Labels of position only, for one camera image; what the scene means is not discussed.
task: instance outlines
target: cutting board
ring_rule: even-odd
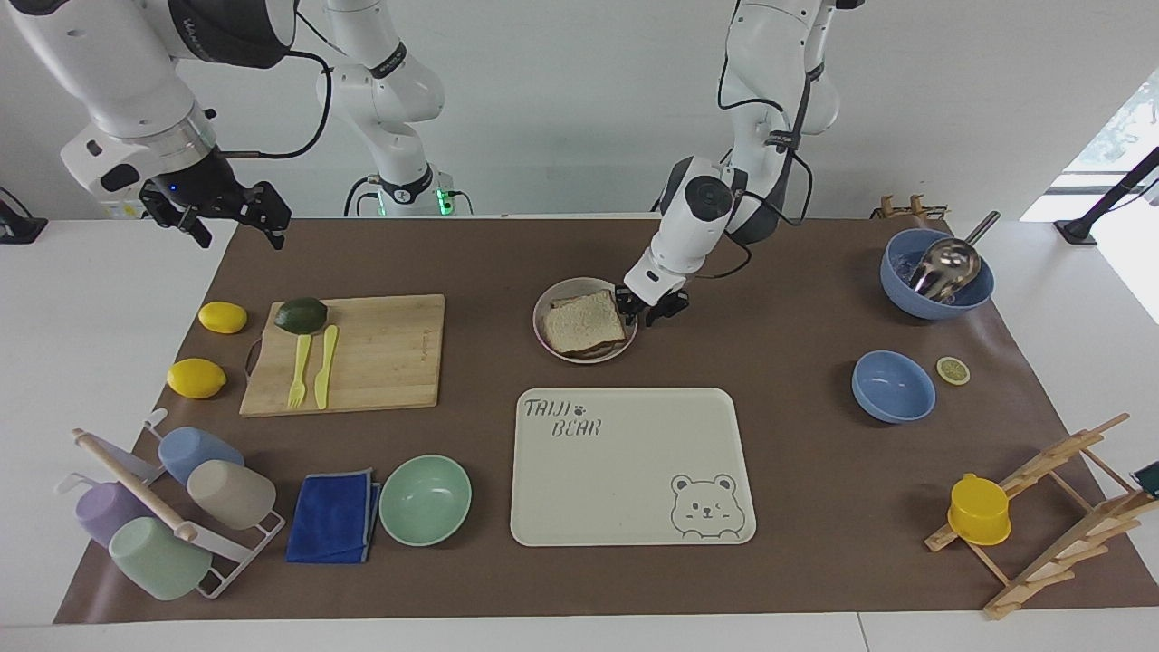
[[[282,302],[270,306],[262,351],[241,401],[242,417],[366,412],[438,404],[443,353],[443,294],[322,299],[327,323],[338,328],[330,372],[329,405],[314,402],[314,375],[322,367],[322,335],[316,334],[306,365],[306,401],[286,408],[293,382],[297,336],[274,324]]]
[[[511,536],[542,545],[714,545],[757,532],[732,400],[712,388],[529,390]]]

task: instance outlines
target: metal ladle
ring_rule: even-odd
[[[945,301],[955,292],[967,286],[982,270],[982,256],[974,248],[986,230],[993,226],[1001,213],[991,211],[974,230],[965,236],[942,237],[930,244],[921,256],[913,274],[910,276],[910,287],[935,301]]]

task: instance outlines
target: brown tablecloth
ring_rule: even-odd
[[[540,349],[532,305],[562,278],[621,277],[655,221],[299,220],[283,251],[239,228],[206,300],[246,306],[250,325],[223,337],[195,323],[180,353],[220,362],[229,383],[204,402],[165,390],[166,430],[192,425],[231,442],[277,484],[276,510],[287,518],[308,474],[373,467],[382,481],[427,453],[467,469],[471,514],[430,549],[400,545],[376,523],[370,559],[353,566],[286,564],[287,527],[216,601],[190,594],[158,602],[90,545],[56,622],[978,609],[1000,588],[994,578],[963,544],[932,554],[923,540],[945,523],[949,489],[963,472],[1000,479],[1066,432],[992,305],[931,323],[885,298],[882,247],[913,225],[818,220],[781,228],[755,247],[742,272],[692,284],[692,307],[641,334],[624,356],[583,367]],[[722,243],[707,271],[739,258]],[[437,408],[238,417],[243,361],[271,301],[430,292],[446,294]],[[935,380],[933,415],[884,426],[850,389],[854,361],[880,349],[927,369],[955,356],[974,380],[963,388]],[[508,529],[516,400],[553,387],[729,393],[760,523],[756,537],[738,547],[522,548]],[[1107,417],[1129,408],[1107,406]],[[155,460],[155,448],[144,437],[136,452]],[[1081,463],[1062,475],[1088,500],[1101,498]],[[156,490],[184,515],[212,522],[172,478]],[[991,549],[1008,574],[1080,517],[1049,483],[1020,496],[1012,514],[1014,534]],[[1117,539],[1110,549],[1029,607],[1159,605],[1159,587],[1130,542]]]

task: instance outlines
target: white table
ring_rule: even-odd
[[[32,246],[0,248],[7,390],[0,404],[0,650],[999,652],[1095,650],[1108,640],[1150,649],[1159,639],[1159,608],[1027,610],[1000,623],[969,611],[45,627],[87,543],[72,519],[75,497],[54,497],[51,488],[70,471],[104,478],[67,433],[82,426],[126,448],[137,439],[232,225],[211,229],[213,246],[203,251],[151,222],[54,221]],[[1063,244],[1049,225],[1019,222],[999,222],[981,248],[997,270],[999,309],[1067,428],[1125,410],[1134,418],[1099,454],[1123,472],[1159,459],[1159,325],[1098,250]],[[1085,342],[1088,347],[1077,346]],[[1159,523],[1145,521],[1131,537],[1159,574]]]

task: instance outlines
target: bear face illustration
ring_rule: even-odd
[[[712,481],[693,482],[687,476],[672,478],[676,503],[672,525],[684,539],[739,540],[744,512],[736,500],[736,482],[727,474]]]

